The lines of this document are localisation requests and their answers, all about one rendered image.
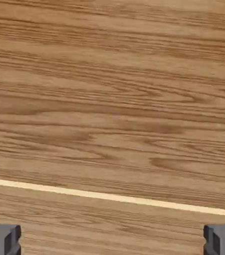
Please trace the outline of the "wooden cabinet door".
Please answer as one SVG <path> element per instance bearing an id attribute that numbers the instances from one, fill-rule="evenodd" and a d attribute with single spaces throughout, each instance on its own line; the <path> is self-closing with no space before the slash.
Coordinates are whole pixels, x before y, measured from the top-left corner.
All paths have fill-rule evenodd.
<path id="1" fill-rule="evenodd" d="M 225 216 L 0 186 L 0 223 L 21 225 L 23 255 L 202 255 Z"/>
<path id="2" fill-rule="evenodd" d="M 0 179 L 225 209 L 225 0 L 0 0 Z"/>

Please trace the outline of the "light wooden cabinet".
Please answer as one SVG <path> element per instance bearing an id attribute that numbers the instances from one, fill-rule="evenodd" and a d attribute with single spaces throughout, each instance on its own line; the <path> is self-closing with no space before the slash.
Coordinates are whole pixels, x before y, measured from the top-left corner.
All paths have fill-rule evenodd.
<path id="1" fill-rule="evenodd" d="M 34 184 L 34 183 L 25 183 L 25 182 L 0 179 L 0 186 L 225 216 L 225 209 L 220 209 L 220 208 L 210 208 L 210 207 L 202 207 L 202 206 L 180 204 L 180 203 L 166 202 L 166 201 L 159 201 L 159 200 L 152 200 L 152 199 L 145 199 L 145 198 L 129 197 L 129 196 L 122 196 L 122 195 L 115 195 L 115 194 L 108 194 L 108 193 L 101 193 L 101 192 L 68 189 L 68 188 L 47 186 L 47 185 Z"/>

